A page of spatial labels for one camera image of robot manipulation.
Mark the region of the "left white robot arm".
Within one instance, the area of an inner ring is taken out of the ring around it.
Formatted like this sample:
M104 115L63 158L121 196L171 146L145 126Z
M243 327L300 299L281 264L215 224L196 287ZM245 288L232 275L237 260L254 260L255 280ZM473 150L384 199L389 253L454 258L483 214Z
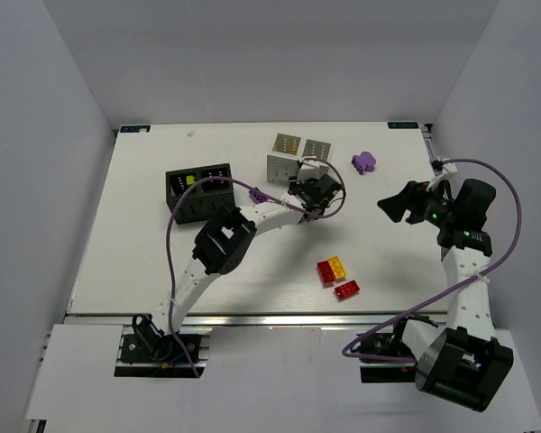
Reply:
M162 359L179 342L177 333L189 311L215 280L241 264L256 236L333 216L326 211L339 193L346 193L344 182L328 174L308 180L293 177L288 190L278 198L262 193L260 203L221 205L196 235L180 277L172 261L170 237L174 221L170 220L166 234L170 292L154 313L133 317L134 334L150 355Z

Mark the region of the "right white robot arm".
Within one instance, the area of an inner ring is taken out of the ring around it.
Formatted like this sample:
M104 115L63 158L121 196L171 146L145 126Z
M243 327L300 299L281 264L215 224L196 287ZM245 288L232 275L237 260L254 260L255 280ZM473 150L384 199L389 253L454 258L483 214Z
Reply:
M388 347L413 357L419 391L477 412L488 408L514 362L495 336L485 275L492 246L483 226L495 197L495 188L481 180L465 180L456 196L446 180L434 187L410 181L377 203L395 223L437 227L450 290L444 327L411 313L394 325Z

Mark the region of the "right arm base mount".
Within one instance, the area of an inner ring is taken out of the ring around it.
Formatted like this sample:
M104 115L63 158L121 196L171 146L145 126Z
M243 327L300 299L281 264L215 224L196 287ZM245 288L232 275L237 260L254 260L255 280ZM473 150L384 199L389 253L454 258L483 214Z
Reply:
M352 352L362 356L379 355L407 358L409 361L415 361L417 358L402 341L407 324L410 323L422 325L425 331L438 329L436 322L429 316L413 314L394 324L391 332L376 333L369 336ZM415 382L416 367L410 363L377 361L364 357L360 361L362 363L360 366L361 383L363 384Z

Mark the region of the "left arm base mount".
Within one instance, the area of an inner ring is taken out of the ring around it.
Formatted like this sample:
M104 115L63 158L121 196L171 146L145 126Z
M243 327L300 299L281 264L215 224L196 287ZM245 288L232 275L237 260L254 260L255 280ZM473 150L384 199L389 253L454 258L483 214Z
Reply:
M197 379L206 368L209 335L158 329L152 315L135 315L121 336L114 377Z

